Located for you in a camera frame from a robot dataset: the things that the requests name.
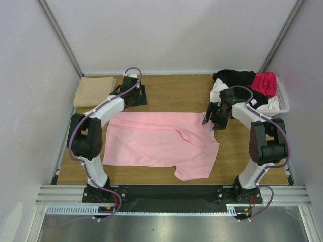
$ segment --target pink shirt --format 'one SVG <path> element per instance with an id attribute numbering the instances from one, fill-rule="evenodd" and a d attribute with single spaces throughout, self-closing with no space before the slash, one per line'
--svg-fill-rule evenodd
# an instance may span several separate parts
<path id="1" fill-rule="evenodd" d="M 208 178 L 219 143 L 205 113 L 121 112 L 106 134 L 103 165 L 175 166 L 180 180 Z"/>

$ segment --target folded beige cloth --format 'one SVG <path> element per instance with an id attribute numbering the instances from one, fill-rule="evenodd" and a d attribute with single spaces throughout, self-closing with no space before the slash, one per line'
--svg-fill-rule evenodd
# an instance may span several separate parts
<path id="1" fill-rule="evenodd" d="M 74 107 L 96 107 L 109 96 L 115 87 L 113 77 L 82 77 L 76 90 Z"/>

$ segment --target purple cable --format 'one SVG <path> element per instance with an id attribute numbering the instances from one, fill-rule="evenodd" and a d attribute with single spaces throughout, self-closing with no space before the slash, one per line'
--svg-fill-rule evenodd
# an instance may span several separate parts
<path id="1" fill-rule="evenodd" d="M 110 100 L 107 100 L 107 101 L 103 102 L 102 104 L 100 104 L 100 105 L 95 109 L 95 112 L 96 112 L 96 111 L 99 111 L 101 108 L 103 108 L 105 105 L 107 105 L 109 102 L 113 101 L 114 99 L 116 99 L 116 98 L 118 98 L 118 97 L 120 97 L 120 96 L 123 96 L 123 95 L 127 94 L 128 92 L 132 91 L 132 90 L 133 90 L 133 89 L 134 89 L 134 88 L 135 88 L 135 87 L 136 87 L 136 86 L 141 82 L 141 79 L 142 79 L 142 72 L 141 72 L 141 70 L 140 70 L 139 68 L 137 68 L 137 67 L 129 67 L 128 69 L 126 69 L 125 74 L 126 74 L 129 70 L 131 70 L 131 69 L 136 69 L 136 70 L 139 72 L 139 74 L 140 74 L 140 77 L 139 77 L 139 79 L 138 79 L 137 83 L 136 83 L 135 85 L 133 85 L 131 88 L 129 88 L 127 91 L 124 91 L 124 92 L 122 92 L 122 93 L 118 94 L 117 96 L 114 96 L 114 97 L 113 97 L 113 98 L 111 98 Z M 94 111 L 92 111 L 91 113 L 89 113 L 88 115 L 86 115 L 86 116 L 85 116 L 83 119 L 81 119 L 81 121 L 76 125 L 76 127 L 74 128 L 74 130 L 73 130 L 73 132 L 72 132 L 72 134 L 71 134 L 68 148 L 69 148 L 69 155 L 70 155 L 70 158 L 71 158 L 72 160 L 79 161 L 79 162 L 81 162 L 81 163 L 83 164 L 83 167 L 84 167 L 84 170 L 85 170 L 86 176 L 90 179 L 90 181 L 91 181 L 95 186 L 97 186 L 98 188 L 100 188 L 100 189 L 102 189 L 102 190 L 104 190 L 104 191 L 106 191 L 106 192 L 109 192 L 109 193 L 115 194 L 115 195 L 118 197 L 118 199 L 119 199 L 119 205 L 118 205 L 118 207 L 114 210 L 114 212 L 112 212 L 109 216 L 107 216 L 107 217 L 105 217 L 105 218 L 103 218 L 103 219 L 97 219 L 97 221 L 105 221 L 105 220 L 108 220 L 110 217 L 112 217 L 115 213 L 117 213 L 117 212 L 120 210 L 120 208 L 121 208 L 121 203 L 122 203 L 122 201 L 121 201 L 121 200 L 122 200 L 122 199 L 121 199 L 120 195 L 119 195 L 118 193 L 116 193 L 115 191 L 99 186 L 99 185 L 98 185 L 98 184 L 97 184 L 97 183 L 92 179 L 92 177 L 90 176 L 90 174 L 89 174 L 89 172 L 88 172 L 88 169 L 87 169 L 87 167 L 86 167 L 85 162 L 84 162 L 83 160 L 81 160 L 81 159 L 75 158 L 75 157 L 73 156 L 73 154 L 72 154 L 72 143 L 73 143 L 73 140 L 74 140 L 74 137 L 75 137 L 75 135 L 76 135 L 77 131 L 79 130 L 79 128 L 81 127 L 81 125 L 84 123 L 84 121 L 85 121 L 85 120 L 87 120 L 87 119 L 88 119 L 89 117 L 91 117 L 92 115 L 94 115 L 94 114 L 95 114 L 95 112 L 94 112 Z M 59 225 L 57 225 L 57 226 L 50 227 L 50 228 L 58 228 L 58 227 L 61 227 L 61 226 L 66 225 L 66 224 L 72 223 L 72 222 L 74 222 L 74 221 L 81 220 L 81 219 L 85 219 L 85 218 L 88 218 L 88 219 L 89 219 L 89 218 L 92 218 L 92 217 L 88 217 L 88 216 L 86 216 L 86 217 L 76 218 L 76 219 L 70 220 L 70 221 L 68 221 L 68 222 L 65 222 L 65 223 L 59 224 Z"/>
<path id="2" fill-rule="evenodd" d="M 286 141 L 286 144 L 287 144 L 287 158 L 286 158 L 286 161 L 283 163 L 283 164 L 281 164 L 281 165 L 272 165 L 272 166 L 268 166 L 268 167 L 266 167 L 260 174 L 259 174 L 259 176 L 256 178 L 256 181 L 255 181 L 255 184 L 256 184 L 256 186 L 257 187 L 259 187 L 259 188 L 268 188 L 268 189 L 270 189 L 270 191 L 272 192 L 272 194 L 271 194 L 271 198 L 269 199 L 269 201 L 268 201 L 268 203 L 267 203 L 267 205 L 265 206 L 265 208 L 261 211 L 261 212 L 259 212 L 259 213 L 257 213 L 256 215 L 254 215 L 254 216 L 252 216 L 251 218 L 255 218 L 255 217 L 258 217 L 260 214 L 262 214 L 268 207 L 269 207 L 269 205 L 272 203 L 272 201 L 273 201 L 273 198 L 274 198 L 274 190 L 270 187 L 270 186 L 268 186 L 268 185 L 258 185 L 258 182 L 260 181 L 260 179 L 262 178 L 262 176 L 266 173 L 266 171 L 268 170 L 268 169 L 270 169 L 270 168 L 282 168 L 282 167 L 284 167 L 284 166 L 286 166 L 286 165 L 288 165 L 288 163 L 289 163 L 289 160 L 290 160 L 290 157 L 291 157 L 291 148 L 290 148 L 290 143 L 289 143 L 289 140 L 288 140 L 288 138 L 287 138 L 287 135 L 286 135 L 286 133 L 283 131 L 283 129 L 277 124 L 277 123 L 275 123 L 274 121 L 272 121 L 270 118 L 268 118 L 268 117 L 266 117 L 266 116 L 264 116 L 264 115 L 262 115 L 262 114 L 260 114 L 259 112 L 257 112 L 255 109 L 253 109 L 251 106 L 250 106 L 250 104 L 249 104 L 249 102 L 253 99 L 253 93 L 252 93 L 252 91 L 249 89 L 249 88 L 247 88 L 247 87 L 244 87 L 244 86 L 232 86 L 231 88 L 244 88 L 244 89 L 246 89 L 246 90 L 248 90 L 250 93 L 251 93 L 251 97 L 248 99 L 248 101 L 246 102 L 246 105 L 247 105 L 247 109 L 249 110 L 249 111 L 251 111 L 253 114 L 255 114 L 255 115 L 257 115 L 259 118 L 262 118 L 263 120 L 265 120 L 265 121 L 267 121 L 267 122 L 269 122 L 269 123 L 271 123 L 272 125 L 274 125 L 280 132 L 281 132 L 281 134 L 283 135 L 283 137 L 284 137 L 284 139 L 285 139 L 285 141 Z"/>

